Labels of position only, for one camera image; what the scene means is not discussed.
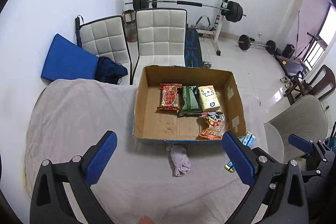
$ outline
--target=dumbbell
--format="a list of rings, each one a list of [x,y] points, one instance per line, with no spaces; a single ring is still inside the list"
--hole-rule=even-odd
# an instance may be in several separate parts
[[[241,50],[243,51],[247,51],[251,47],[251,45],[262,46],[265,47],[268,53],[272,55],[275,53],[275,50],[277,49],[277,45],[273,40],[267,41],[266,45],[253,43],[254,41],[255,41],[254,38],[250,38],[247,35],[243,34],[239,37],[238,40],[239,48],[241,48]]]

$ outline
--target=barbell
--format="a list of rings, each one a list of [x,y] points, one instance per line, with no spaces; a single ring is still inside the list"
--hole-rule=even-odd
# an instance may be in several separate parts
[[[265,47],[268,53],[272,55],[275,53],[277,49],[277,45],[275,44],[273,40],[267,41],[266,45],[253,43],[254,41],[255,40],[253,38],[250,38],[247,35],[243,34],[239,37],[239,40],[238,40],[239,48],[241,48],[243,51],[247,51],[251,47],[251,45],[262,46],[262,47]]]
[[[183,0],[133,0],[132,2],[126,2],[125,5],[133,4],[133,10],[148,9],[149,3],[176,3],[178,5],[190,5],[198,7],[210,7],[221,10],[221,15],[225,16],[227,21],[238,22],[243,16],[243,8],[237,2],[229,1],[226,7],[217,7],[212,5],[206,5],[199,2],[183,1]]]

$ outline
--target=white tufted chair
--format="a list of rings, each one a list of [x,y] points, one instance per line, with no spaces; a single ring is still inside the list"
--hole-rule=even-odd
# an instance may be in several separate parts
[[[145,66],[185,66],[186,19],[187,11],[184,9],[155,8],[135,13],[139,57],[133,84],[139,83]]]
[[[101,18],[79,26],[82,48],[98,57],[106,56],[127,68],[121,85],[130,85],[132,62],[122,16]]]

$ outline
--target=white bedsheet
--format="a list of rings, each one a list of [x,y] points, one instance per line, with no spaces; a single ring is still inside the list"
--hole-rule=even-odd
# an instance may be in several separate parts
[[[136,223],[146,214],[155,223],[224,223],[248,187],[225,170],[229,161],[220,144],[186,144],[191,170],[174,177],[164,144],[141,143],[132,137],[135,86],[95,80],[56,80],[40,96],[26,136],[26,181],[31,196],[41,162],[69,161],[83,155],[107,130],[118,146],[94,195],[115,224]],[[267,151],[259,99],[241,94],[247,130],[254,146]],[[260,219],[259,210],[256,219]]]

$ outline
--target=cardboard box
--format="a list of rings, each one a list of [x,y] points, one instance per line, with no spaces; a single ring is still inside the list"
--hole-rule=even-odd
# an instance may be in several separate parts
[[[235,78],[230,71],[147,66],[143,68],[135,100],[133,136],[152,142],[215,142],[199,137],[208,127],[200,117],[178,117],[176,111],[158,110],[161,103],[160,84],[213,85],[225,113],[228,127],[237,137],[246,135],[244,111]],[[179,105],[183,104],[179,96]]]

